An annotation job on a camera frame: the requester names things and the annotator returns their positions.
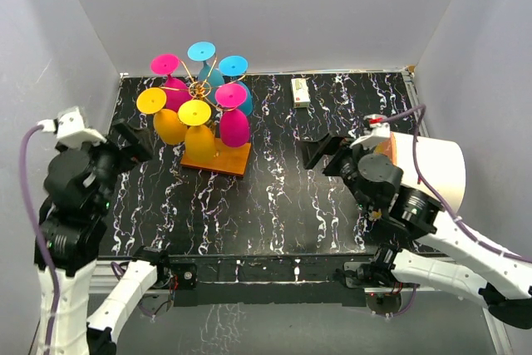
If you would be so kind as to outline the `orange wine glass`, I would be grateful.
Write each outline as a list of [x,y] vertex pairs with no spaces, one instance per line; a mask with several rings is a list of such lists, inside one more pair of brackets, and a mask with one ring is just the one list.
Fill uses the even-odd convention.
[[180,121],[188,126],[185,154],[196,163],[208,162],[216,154],[214,133],[206,125],[211,114],[210,106],[201,100],[189,100],[178,111]]
[[167,107],[168,96],[159,87],[145,89],[136,100],[139,112],[153,116],[155,132],[167,145],[178,145],[185,140],[188,129],[184,125],[176,111]]

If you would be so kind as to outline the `orange wine glass front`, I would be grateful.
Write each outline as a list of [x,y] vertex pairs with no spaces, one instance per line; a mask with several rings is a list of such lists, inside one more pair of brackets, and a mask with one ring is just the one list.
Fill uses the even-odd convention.
[[216,154],[214,133],[206,125],[211,114],[210,106],[201,100],[189,100],[178,111],[180,121],[188,126],[185,154],[196,163],[208,162]]

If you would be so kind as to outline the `pink wine glass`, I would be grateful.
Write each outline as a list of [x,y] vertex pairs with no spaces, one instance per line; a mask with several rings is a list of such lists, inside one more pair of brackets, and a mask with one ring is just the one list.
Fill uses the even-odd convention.
[[249,121],[239,109],[246,99],[247,91],[239,83],[226,83],[215,93],[218,106],[224,109],[219,122],[219,133],[226,146],[241,147],[249,141]]
[[165,107],[175,112],[178,112],[185,102],[192,99],[188,86],[173,76],[179,66],[180,59],[171,53],[160,54],[150,64],[150,68],[155,74],[166,77],[162,85],[167,97]]

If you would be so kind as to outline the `blue wine glass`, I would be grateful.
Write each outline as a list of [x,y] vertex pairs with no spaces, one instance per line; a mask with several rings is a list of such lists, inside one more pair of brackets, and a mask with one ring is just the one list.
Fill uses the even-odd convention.
[[194,62],[201,62],[202,68],[198,74],[199,81],[207,81],[207,88],[211,91],[207,98],[213,103],[216,102],[215,93],[220,86],[225,84],[224,77],[218,68],[213,67],[210,59],[214,58],[216,54],[215,45],[211,42],[196,42],[191,45],[187,51],[190,60]]
[[243,76],[248,70],[248,60],[245,57],[233,55],[225,57],[219,63],[219,69],[224,76],[230,78],[230,82],[238,83],[246,91],[246,100],[242,105],[239,106],[239,109],[246,115],[250,116],[253,111],[253,97],[250,89],[244,83]]

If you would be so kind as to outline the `blue wine glass front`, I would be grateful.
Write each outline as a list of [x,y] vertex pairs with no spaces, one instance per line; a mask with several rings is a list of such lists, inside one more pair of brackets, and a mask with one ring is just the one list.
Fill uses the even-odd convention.
[[230,78],[230,82],[238,83],[246,91],[246,100],[242,105],[239,106],[239,109],[246,115],[250,116],[253,111],[253,97],[250,89],[244,83],[243,76],[248,70],[248,60],[245,57],[233,55],[225,57],[219,63],[219,69],[224,76]]

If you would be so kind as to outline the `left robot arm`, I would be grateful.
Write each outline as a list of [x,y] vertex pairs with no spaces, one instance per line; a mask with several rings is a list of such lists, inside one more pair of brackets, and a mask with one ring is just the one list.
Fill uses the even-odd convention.
[[39,354],[114,354],[121,330],[152,287],[171,278],[163,249],[140,247],[101,306],[87,312],[105,218],[120,175],[151,160],[152,134],[120,119],[110,137],[84,126],[74,129],[73,146],[57,142],[44,190],[47,198],[36,225],[34,263],[41,290]]

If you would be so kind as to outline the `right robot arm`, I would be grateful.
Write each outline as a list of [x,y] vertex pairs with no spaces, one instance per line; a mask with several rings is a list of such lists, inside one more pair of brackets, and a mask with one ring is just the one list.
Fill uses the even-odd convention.
[[457,215],[465,193],[461,148],[452,141],[389,132],[301,141],[303,167],[323,156],[358,204],[389,234],[450,257],[439,261],[382,244],[372,261],[340,270],[346,284],[426,285],[479,304],[515,328],[531,327],[531,264],[466,226]]

